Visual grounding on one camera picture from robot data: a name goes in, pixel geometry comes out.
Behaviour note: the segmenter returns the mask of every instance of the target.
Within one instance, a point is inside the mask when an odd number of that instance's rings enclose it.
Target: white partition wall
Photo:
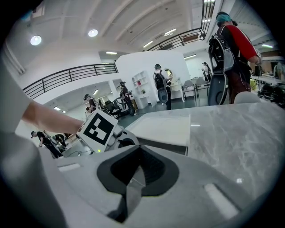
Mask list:
[[[126,82],[128,90],[133,90],[135,96],[142,96],[142,94],[138,94],[138,89],[135,86],[134,81],[132,81],[132,78],[143,72],[147,77],[146,81],[149,84],[144,87],[148,87],[158,101],[157,89],[153,79],[155,64],[160,64],[162,69],[170,69],[174,77],[180,79],[182,85],[186,80],[190,79],[183,54],[175,51],[137,52],[123,55],[116,61],[119,74],[122,77],[122,80]]]

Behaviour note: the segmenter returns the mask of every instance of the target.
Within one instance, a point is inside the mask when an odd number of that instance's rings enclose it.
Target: equipment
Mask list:
[[[157,88],[157,95],[159,101],[164,104],[168,101],[168,94],[166,90],[167,82],[164,76],[161,74],[161,72],[162,70],[160,70],[159,73],[155,73],[154,81],[155,81],[155,87]]]
[[[124,93],[122,91],[120,91],[120,99],[121,99],[121,105],[123,107],[123,110],[125,110],[126,109],[125,96],[124,96]]]
[[[76,135],[92,150],[102,153],[125,145],[137,145],[134,134],[118,125],[118,120],[96,109],[80,127]]]
[[[231,70],[235,63],[230,47],[221,33],[222,29],[209,41],[209,57],[213,69],[208,95],[210,106],[224,103],[228,92],[228,78],[225,72]]]

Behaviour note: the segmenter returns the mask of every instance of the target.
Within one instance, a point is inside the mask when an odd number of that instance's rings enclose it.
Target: backpack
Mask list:
[[[166,80],[164,76],[161,74],[162,70],[159,73],[155,73],[154,80],[155,80],[155,87],[157,90],[165,88],[167,86]]]
[[[224,27],[219,33],[213,35],[209,41],[209,57],[213,73],[225,73],[234,67],[235,59],[230,46],[221,35]]]

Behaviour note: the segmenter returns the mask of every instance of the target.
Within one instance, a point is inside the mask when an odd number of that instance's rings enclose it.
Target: white robot body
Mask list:
[[[124,130],[117,119],[99,109],[86,119],[77,135],[94,153],[139,144],[133,133]]]

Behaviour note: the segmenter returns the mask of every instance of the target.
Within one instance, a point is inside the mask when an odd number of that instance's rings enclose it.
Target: red shirt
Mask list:
[[[226,25],[225,27],[231,32],[240,53],[247,60],[257,55],[257,52],[248,37],[238,27],[234,25]]]

